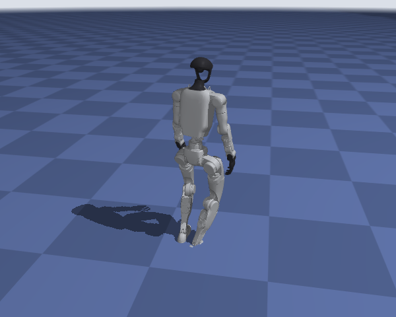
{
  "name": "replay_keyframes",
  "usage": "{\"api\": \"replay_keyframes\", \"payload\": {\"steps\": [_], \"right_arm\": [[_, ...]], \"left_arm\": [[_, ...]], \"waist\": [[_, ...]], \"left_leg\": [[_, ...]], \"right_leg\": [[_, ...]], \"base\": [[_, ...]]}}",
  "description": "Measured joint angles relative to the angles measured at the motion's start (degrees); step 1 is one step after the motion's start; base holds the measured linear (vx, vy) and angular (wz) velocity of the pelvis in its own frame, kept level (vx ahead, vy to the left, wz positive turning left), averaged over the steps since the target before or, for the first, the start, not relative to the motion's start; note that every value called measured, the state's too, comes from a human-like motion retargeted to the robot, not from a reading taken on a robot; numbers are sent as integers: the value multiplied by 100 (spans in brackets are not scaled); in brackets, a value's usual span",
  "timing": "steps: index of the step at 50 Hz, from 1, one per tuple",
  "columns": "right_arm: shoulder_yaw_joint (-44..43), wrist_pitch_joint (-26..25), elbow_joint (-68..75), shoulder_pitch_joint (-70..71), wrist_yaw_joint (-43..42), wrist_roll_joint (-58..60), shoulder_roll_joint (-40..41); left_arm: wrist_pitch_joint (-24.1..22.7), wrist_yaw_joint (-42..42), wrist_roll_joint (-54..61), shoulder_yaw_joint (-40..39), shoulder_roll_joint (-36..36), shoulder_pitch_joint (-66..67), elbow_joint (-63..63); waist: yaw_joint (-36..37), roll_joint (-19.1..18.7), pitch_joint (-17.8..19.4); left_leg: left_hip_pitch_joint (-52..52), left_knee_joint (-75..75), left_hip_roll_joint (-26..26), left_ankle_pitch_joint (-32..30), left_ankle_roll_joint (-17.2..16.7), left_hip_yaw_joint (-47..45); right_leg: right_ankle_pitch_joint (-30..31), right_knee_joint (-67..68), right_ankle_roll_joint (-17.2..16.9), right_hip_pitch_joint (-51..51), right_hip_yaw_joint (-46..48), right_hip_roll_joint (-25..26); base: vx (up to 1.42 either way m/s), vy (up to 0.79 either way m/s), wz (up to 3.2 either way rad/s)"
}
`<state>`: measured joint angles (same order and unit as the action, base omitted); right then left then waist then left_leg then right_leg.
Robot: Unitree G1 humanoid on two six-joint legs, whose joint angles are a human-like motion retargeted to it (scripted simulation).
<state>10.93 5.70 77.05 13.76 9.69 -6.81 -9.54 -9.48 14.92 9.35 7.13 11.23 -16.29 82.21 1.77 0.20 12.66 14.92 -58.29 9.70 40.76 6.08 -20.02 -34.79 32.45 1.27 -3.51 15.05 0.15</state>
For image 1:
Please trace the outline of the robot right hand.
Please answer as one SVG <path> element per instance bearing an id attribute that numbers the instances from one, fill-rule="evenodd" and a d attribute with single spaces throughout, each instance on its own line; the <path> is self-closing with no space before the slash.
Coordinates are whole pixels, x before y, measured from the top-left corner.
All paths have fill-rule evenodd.
<path id="1" fill-rule="evenodd" d="M 227 160 L 229 160 L 230 163 L 229 163 L 229 167 L 228 167 L 229 170 L 227 170 L 225 175 L 229 175 L 232 173 L 232 170 L 234 169 L 234 165 L 235 165 L 235 159 L 236 159 L 236 156 L 233 158 L 231 154 L 227 155 Z"/>

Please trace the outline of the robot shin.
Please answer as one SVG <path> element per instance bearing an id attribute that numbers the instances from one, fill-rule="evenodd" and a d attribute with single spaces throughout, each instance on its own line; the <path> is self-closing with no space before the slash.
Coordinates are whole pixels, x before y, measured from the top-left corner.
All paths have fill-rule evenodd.
<path id="1" fill-rule="evenodd" d="M 209 205 L 208 210 L 202 209 L 199 215 L 199 221 L 197 222 L 197 230 L 195 236 L 193 238 L 194 246 L 200 244 L 201 240 L 203 239 L 206 231 L 212 225 L 216 214 L 218 212 L 219 204 L 218 201 L 214 200 Z"/>
<path id="2" fill-rule="evenodd" d="M 184 230 L 183 233 L 186 234 L 188 218 L 190 216 L 192 204 L 193 204 L 193 195 L 191 195 L 191 196 L 185 195 L 185 184 L 183 185 L 182 192 L 183 193 L 182 193 L 182 197 L 181 197 L 181 227 L 180 227 L 181 229 L 180 229 L 180 233 L 182 233 L 182 230 Z"/>

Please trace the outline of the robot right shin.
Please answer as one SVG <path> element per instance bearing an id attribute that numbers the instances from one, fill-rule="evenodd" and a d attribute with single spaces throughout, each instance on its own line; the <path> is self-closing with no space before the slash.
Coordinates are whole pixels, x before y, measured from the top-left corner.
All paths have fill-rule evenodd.
<path id="1" fill-rule="evenodd" d="M 199 215 L 199 221 L 197 222 L 197 230 L 195 236 L 193 238 L 194 246 L 200 244 L 201 240 L 203 239 L 206 231 L 212 225 L 216 214 L 218 212 L 219 204 L 218 201 L 214 200 L 209 205 L 208 210 L 202 209 Z"/>

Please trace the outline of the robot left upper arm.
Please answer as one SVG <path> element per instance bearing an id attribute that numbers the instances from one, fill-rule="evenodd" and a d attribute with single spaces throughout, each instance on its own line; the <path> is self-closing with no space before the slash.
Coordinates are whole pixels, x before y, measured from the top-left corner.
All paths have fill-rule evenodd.
<path id="1" fill-rule="evenodd" d="M 172 93 L 173 99 L 173 122 L 180 125 L 180 94 L 183 89 L 180 88 Z"/>

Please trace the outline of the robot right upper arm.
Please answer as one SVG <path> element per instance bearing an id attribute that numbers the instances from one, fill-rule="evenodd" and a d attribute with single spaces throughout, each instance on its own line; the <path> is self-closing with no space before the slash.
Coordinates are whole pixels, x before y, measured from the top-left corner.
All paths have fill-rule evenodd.
<path id="1" fill-rule="evenodd" d="M 215 110 L 216 118 L 218 120 L 217 131 L 221 135 L 228 135 L 227 132 L 228 115 L 226 109 L 227 99 L 225 95 L 215 92 L 210 93 L 210 98 L 211 98 L 211 104 L 213 105 L 213 107 L 216 108 Z"/>

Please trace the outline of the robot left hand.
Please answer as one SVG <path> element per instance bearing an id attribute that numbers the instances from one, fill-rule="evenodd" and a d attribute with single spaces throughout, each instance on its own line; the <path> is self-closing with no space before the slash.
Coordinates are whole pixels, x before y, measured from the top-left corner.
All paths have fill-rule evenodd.
<path id="1" fill-rule="evenodd" d="M 178 142 L 176 142 L 176 145 L 177 145 L 177 147 L 179 148 L 179 150 L 180 150 L 182 147 L 186 147 L 185 142 L 184 142 L 184 144 L 183 144 L 182 146 L 180 146 L 180 144 L 179 144 Z"/>

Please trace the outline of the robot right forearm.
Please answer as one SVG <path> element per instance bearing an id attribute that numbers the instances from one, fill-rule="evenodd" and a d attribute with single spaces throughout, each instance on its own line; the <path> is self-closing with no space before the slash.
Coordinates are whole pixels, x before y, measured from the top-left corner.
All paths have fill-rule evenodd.
<path id="1" fill-rule="evenodd" d="M 221 139 L 222 139 L 222 142 L 223 142 L 223 145 L 224 145 L 224 150 L 226 152 L 226 157 L 227 157 L 228 154 L 231 154 L 232 157 L 234 158 L 236 152 L 234 150 L 234 145 L 233 145 L 233 142 L 232 142 L 232 134 L 231 134 L 231 129 L 230 129 L 230 125 L 229 124 L 227 125 L 227 132 L 228 132 L 228 135 L 223 135 L 221 137 Z"/>

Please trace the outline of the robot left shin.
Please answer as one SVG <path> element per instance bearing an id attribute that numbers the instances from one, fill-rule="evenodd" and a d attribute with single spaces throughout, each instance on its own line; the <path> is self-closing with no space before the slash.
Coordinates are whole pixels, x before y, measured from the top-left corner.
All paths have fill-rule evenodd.
<path id="1" fill-rule="evenodd" d="M 181 227 L 180 227 L 181 229 L 180 229 L 180 233 L 182 233 L 182 230 L 184 230 L 183 233 L 186 234 L 188 218 L 190 216 L 192 204 L 193 204 L 193 195 L 191 195 L 191 196 L 185 195 L 185 184 L 183 185 L 182 192 L 183 193 L 182 193 L 182 197 L 181 197 Z"/>

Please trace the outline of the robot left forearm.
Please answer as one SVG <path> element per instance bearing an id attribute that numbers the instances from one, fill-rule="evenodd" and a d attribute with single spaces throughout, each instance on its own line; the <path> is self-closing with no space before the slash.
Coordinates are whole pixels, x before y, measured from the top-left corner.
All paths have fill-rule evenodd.
<path id="1" fill-rule="evenodd" d="M 174 139 L 175 143 L 178 142 L 180 146 L 184 144 L 182 128 L 180 125 L 176 125 L 174 122 L 172 123 L 173 130 L 174 130 Z"/>

